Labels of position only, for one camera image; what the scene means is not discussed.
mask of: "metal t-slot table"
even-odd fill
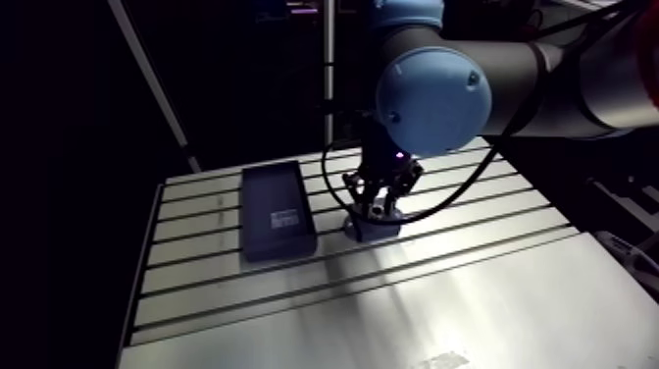
[[[401,210],[444,199],[487,150],[422,159]],[[659,368],[657,304],[502,157],[449,208],[370,244],[341,231],[320,154],[295,159],[319,232],[304,259],[241,260],[245,167],[167,180],[120,368]],[[333,152],[333,185],[358,164],[358,149]]]

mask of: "dark background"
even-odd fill
[[[256,25],[247,1],[127,1],[205,168],[320,150],[322,25]],[[26,110],[48,112],[39,158],[49,170],[52,366],[113,368],[156,185],[188,167],[109,6],[84,9],[74,24],[58,22],[65,34],[44,56],[55,67],[41,73],[57,79],[50,102]],[[351,39],[349,16],[338,21],[338,42]],[[350,91],[343,79],[337,90]],[[656,142],[657,129],[596,142],[513,139],[504,155],[580,229],[640,241],[648,230],[589,181],[633,175],[659,187]]]

